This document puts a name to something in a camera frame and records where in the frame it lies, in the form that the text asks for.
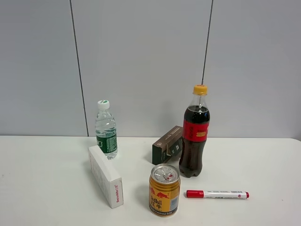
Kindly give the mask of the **cola bottle yellow cap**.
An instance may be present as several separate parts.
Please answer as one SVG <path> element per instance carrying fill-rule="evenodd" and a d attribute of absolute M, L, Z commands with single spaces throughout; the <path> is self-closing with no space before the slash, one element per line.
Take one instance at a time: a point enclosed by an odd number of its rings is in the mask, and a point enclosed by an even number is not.
<path fill-rule="evenodd" d="M 197 177 L 203 167 L 202 156 L 210 122 L 206 95 L 207 86 L 194 86 L 193 100 L 184 113 L 179 170 L 187 178 Z"/>

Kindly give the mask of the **dark brown carton box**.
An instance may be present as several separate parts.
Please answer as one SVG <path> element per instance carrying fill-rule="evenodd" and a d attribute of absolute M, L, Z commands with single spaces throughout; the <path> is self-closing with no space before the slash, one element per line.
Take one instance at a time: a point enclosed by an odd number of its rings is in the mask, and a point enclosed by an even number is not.
<path fill-rule="evenodd" d="M 172 157 L 181 156 L 182 130 L 181 126 L 174 126 L 152 145 L 152 164 L 167 163 Z"/>

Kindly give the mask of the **clear water bottle green label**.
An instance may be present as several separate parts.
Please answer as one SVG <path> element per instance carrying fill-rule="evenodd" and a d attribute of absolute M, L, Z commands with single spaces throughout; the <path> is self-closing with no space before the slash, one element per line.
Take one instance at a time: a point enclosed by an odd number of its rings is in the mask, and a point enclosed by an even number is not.
<path fill-rule="evenodd" d="M 118 152 L 116 122 L 108 100 L 97 103 L 98 113 L 95 121 L 97 145 L 108 160 L 114 159 Z"/>

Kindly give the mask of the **gold Red Bull can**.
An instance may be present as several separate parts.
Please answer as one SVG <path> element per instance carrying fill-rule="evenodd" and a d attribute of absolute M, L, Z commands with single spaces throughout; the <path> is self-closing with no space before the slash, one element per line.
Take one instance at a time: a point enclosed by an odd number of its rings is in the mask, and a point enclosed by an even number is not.
<path fill-rule="evenodd" d="M 149 207 L 160 217 L 169 217 L 176 213 L 180 195 L 180 173 L 169 164 L 153 167 L 149 178 Z"/>

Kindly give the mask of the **white rectangular carton box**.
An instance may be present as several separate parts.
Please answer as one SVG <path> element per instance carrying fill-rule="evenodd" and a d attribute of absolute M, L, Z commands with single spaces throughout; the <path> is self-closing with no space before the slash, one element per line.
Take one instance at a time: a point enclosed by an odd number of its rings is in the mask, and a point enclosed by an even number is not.
<path fill-rule="evenodd" d="M 91 172 L 109 206 L 113 209 L 124 204 L 122 178 L 99 146 L 88 148 Z"/>

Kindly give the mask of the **red white marker pen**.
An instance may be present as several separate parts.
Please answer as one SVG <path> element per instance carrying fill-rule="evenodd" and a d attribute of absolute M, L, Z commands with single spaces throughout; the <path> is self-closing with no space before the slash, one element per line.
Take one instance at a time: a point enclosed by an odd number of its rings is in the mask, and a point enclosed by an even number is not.
<path fill-rule="evenodd" d="M 245 191 L 203 191 L 203 190 L 187 190 L 187 198 L 211 198 L 211 199 L 242 199 L 249 198 L 249 193 Z"/>

